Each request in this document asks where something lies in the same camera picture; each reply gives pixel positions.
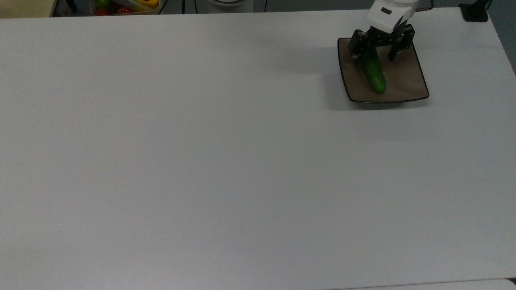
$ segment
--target table surface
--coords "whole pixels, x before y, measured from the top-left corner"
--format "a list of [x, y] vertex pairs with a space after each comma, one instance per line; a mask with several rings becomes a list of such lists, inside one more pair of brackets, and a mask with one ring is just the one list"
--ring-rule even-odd
[[366, 11], [0, 20], [0, 285], [335, 289], [516, 276], [516, 77], [417, 13], [430, 98], [348, 101]]

